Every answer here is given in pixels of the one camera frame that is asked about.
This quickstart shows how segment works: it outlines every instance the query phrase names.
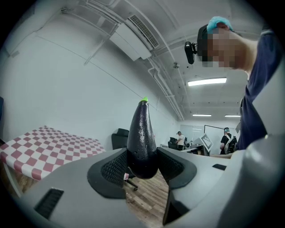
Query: ceiling light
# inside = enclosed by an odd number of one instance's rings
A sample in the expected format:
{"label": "ceiling light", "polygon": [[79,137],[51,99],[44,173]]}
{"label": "ceiling light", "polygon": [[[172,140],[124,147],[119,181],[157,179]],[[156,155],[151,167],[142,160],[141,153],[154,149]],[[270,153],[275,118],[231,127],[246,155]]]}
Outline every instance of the ceiling light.
{"label": "ceiling light", "polygon": [[239,115],[225,115],[225,117],[240,117]]}
{"label": "ceiling light", "polygon": [[189,86],[198,86],[198,85],[206,85],[206,84],[217,84],[217,83],[226,83],[227,78],[226,77],[220,77],[220,78],[211,78],[211,79],[204,79],[199,81],[189,81]]}
{"label": "ceiling light", "polygon": [[193,116],[211,116],[211,114],[193,114]]}

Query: air conditioner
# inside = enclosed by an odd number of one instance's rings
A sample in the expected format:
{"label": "air conditioner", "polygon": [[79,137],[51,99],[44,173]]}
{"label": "air conditioner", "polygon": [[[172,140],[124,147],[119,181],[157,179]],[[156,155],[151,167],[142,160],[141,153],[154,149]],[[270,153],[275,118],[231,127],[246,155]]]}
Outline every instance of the air conditioner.
{"label": "air conditioner", "polygon": [[150,51],[159,45],[151,31],[136,15],[130,16],[125,23],[120,24],[110,40],[133,61],[138,58],[149,58]]}

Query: desk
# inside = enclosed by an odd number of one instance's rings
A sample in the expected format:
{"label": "desk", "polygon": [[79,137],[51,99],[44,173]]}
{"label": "desk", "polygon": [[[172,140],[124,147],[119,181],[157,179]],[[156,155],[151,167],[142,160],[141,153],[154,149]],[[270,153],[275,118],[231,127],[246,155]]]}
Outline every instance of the desk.
{"label": "desk", "polygon": [[41,180],[58,167],[105,152],[97,139],[79,137],[47,126],[27,132],[0,147],[0,159],[16,194],[21,190],[12,169]]}
{"label": "desk", "polygon": [[183,150],[183,151],[181,151],[181,152],[186,152],[186,153],[188,153],[188,152],[194,151],[194,150],[197,150],[197,148],[187,149],[187,150]]}

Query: navy shirt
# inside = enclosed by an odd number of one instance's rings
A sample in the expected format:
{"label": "navy shirt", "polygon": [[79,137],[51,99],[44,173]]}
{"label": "navy shirt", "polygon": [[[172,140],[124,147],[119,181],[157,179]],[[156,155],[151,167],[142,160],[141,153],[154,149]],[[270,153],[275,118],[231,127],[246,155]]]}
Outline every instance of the navy shirt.
{"label": "navy shirt", "polygon": [[253,141],[267,134],[252,102],[273,76],[280,63],[282,50],[274,33],[260,37],[257,45],[256,60],[245,88],[242,104],[239,150],[246,149]]}

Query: man in white shirt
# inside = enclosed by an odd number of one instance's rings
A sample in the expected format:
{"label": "man in white shirt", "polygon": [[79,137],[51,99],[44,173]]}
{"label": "man in white shirt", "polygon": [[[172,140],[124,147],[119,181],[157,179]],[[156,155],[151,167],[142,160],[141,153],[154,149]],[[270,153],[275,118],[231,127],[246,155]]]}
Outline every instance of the man in white shirt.
{"label": "man in white shirt", "polygon": [[183,150],[185,136],[181,134],[181,131],[178,131],[177,134],[178,134],[178,137],[177,137],[176,144],[177,144],[178,150],[181,151]]}

